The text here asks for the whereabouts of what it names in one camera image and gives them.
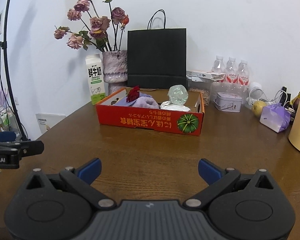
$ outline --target open box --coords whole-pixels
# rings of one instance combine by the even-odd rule
[[[130,90],[131,88],[123,88],[96,104],[100,124],[200,135],[204,115],[201,93],[188,91],[189,98],[185,106],[191,109],[190,112],[115,106],[115,102],[124,98]],[[169,100],[168,89],[140,89],[140,91],[151,95],[159,105]]]

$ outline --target black bag handle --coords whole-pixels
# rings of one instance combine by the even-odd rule
[[[151,30],[151,25],[152,25],[153,17],[154,17],[158,12],[162,12],[162,13],[164,14],[163,28],[164,28],[164,29],[166,28],[166,13],[164,12],[163,9],[160,9],[160,10],[157,10],[157,11],[154,13],[154,15],[151,17],[150,21],[148,22],[147,30]]]

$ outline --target black metal pole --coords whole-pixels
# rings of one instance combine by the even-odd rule
[[[21,134],[21,140],[22,141],[27,141],[28,139],[27,139],[27,137],[25,135],[25,132],[23,130],[23,127],[22,127],[22,124],[20,122],[20,118],[19,118],[19,115],[18,115],[18,110],[17,110],[16,104],[14,102],[12,87],[11,87],[11,82],[10,82],[9,68],[8,68],[7,23],[8,23],[9,5],[10,5],[10,0],[7,1],[6,12],[5,12],[5,17],[4,17],[4,25],[3,25],[3,42],[0,43],[0,46],[3,50],[4,70],[5,70],[5,73],[6,73],[7,86],[8,86],[8,92],[9,92],[9,96],[10,96],[12,109],[13,109],[14,115],[16,117],[17,125],[19,127],[19,131],[20,131],[20,134]]]

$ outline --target yellow fruit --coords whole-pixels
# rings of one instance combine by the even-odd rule
[[[256,117],[260,117],[262,113],[262,108],[266,105],[267,104],[264,101],[258,100],[253,103],[251,110]]]

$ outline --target green pumpkin illustration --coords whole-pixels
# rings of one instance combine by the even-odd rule
[[[177,121],[178,128],[183,133],[192,133],[199,126],[199,119],[193,114],[184,114]]]

